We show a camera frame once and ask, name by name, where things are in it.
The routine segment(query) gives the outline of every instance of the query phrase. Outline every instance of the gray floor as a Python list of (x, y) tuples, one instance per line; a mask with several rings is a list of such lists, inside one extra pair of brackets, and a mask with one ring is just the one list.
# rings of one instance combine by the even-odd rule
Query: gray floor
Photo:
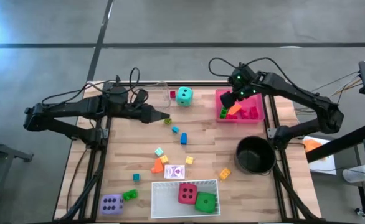
[[(106, 4), (2, 0), (0, 43), (95, 43)], [(116, 0), (104, 42), (365, 42), (365, 0)], [(51, 220), (70, 141), (24, 130), (23, 111), (46, 96), (80, 88), (93, 53), (0, 49), (0, 142), (35, 154), (31, 163), (15, 161), (2, 193), (0, 223)], [(207, 71), (212, 57), (237, 63), (264, 56), (274, 58), (297, 85), (312, 89), (358, 70), (365, 48), (102, 49), (94, 80), (116, 74), (126, 80), (134, 66), (142, 80), (213, 80)], [(276, 72), (265, 62), (253, 68)], [(231, 72), (221, 63), (214, 69)], [(348, 80), (321, 92), (329, 95)], [(365, 125), (365, 97), (357, 89), (344, 93), (340, 108), (345, 120), (334, 136)], [(353, 213), (360, 206), (357, 188), (321, 180), (315, 187), (324, 218), (365, 223)]]

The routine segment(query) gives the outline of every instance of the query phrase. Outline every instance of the purple dice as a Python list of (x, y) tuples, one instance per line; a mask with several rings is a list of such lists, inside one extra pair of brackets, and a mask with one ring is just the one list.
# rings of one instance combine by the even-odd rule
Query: purple dice
[(102, 215), (120, 215), (123, 213), (123, 197), (121, 195), (104, 195), (100, 208)]

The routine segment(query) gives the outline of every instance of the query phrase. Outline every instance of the white basket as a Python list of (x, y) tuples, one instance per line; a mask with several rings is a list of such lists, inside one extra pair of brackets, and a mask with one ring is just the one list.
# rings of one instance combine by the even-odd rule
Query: white basket
[[(194, 184), (198, 192), (216, 195), (216, 210), (209, 214), (195, 209), (195, 205), (178, 202), (180, 184)], [(219, 188), (217, 180), (192, 180), (172, 182), (152, 182), (151, 218), (206, 217), (220, 215)]]

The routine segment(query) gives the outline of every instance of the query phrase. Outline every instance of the wooden tabletop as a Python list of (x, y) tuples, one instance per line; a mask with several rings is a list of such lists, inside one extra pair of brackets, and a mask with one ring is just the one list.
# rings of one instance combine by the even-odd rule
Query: wooden tabletop
[[(98, 209), (97, 222), (272, 222), (280, 221), (278, 201), (272, 174), (268, 176), (247, 175), (241, 173), (234, 165), (234, 152), (237, 143), (246, 136), (266, 138), (263, 123), (259, 124), (221, 124), (215, 121), (215, 87), (193, 87), (192, 106), (181, 107), (174, 100), (167, 107), (167, 93), (161, 88), (146, 88), (149, 91), (147, 103), (157, 110), (169, 113), (173, 125), (180, 132), (187, 133), (187, 146), (180, 145), (178, 134), (171, 132), (171, 126), (158, 121), (143, 124), (140, 121), (113, 118), (108, 144), (105, 170), (101, 188), (101, 197), (106, 194), (121, 194), (127, 190), (137, 189), (138, 198), (124, 203), (123, 214), (104, 216)], [(85, 91), (84, 97), (99, 95), (93, 88)], [(276, 97), (281, 125), (293, 126), (298, 123), (290, 100)], [(77, 125), (90, 128), (88, 120), (79, 118)], [(193, 165), (186, 165), (186, 180), (217, 179), (223, 168), (232, 171), (225, 181), (219, 181), (221, 215), (215, 217), (151, 219), (151, 183), (168, 181), (163, 173), (152, 174), (156, 157), (154, 150), (161, 147), (170, 164), (185, 164), (186, 156), (194, 158)], [(81, 141), (72, 143), (66, 171), (54, 218), (66, 213), (66, 198), (70, 182), (78, 160), (85, 150)], [(290, 144), (287, 157), (292, 176), (293, 187), (305, 205), (320, 217), (313, 182), (308, 168), (303, 147)], [(78, 169), (73, 183), (69, 206), (81, 194), (89, 150)], [(141, 181), (133, 182), (133, 174), (141, 174)], [(88, 198), (86, 217), (92, 206), (93, 190)], [(288, 196), (284, 191), (284, 201), (288, 214)]]

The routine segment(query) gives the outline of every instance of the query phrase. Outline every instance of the pink container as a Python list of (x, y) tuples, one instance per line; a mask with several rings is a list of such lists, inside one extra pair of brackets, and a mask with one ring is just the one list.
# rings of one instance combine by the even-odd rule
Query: pink container
[(257, 119), (252, 119), (249, 117), (249, 119), (242, 119), (240, 115), (240, 111), (237, 112), (235, 115), (238, 116), (238, 119), (220, 119), (220, 112), (223, 107), (220, 96), (224, 94), (225, 92), (230, 90), (216, 90), (216, 121), (219, 123), (259, 123), (264, 120), (264, 110), (263, 110), (263, 98), (261, 94), (253, 95), (245, 100), (242, 100), (241, 102), (238, 102), (242, 109), (249, 113), (250, 108), (255, 106), (258, 113)]

